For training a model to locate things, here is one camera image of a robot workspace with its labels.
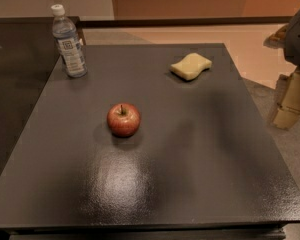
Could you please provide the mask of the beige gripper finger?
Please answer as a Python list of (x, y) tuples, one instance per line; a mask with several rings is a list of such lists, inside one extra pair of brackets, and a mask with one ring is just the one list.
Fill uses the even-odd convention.
[(283, 49), (285, 47), (285, 38), (288, 25), (283, 25), (275, 33), (268, 36), (263, 45), (272, 49)]
[(279, 76), (269, 119), (279, 129), (290, 129), (300, 119), (300, 66), (289, 76)]

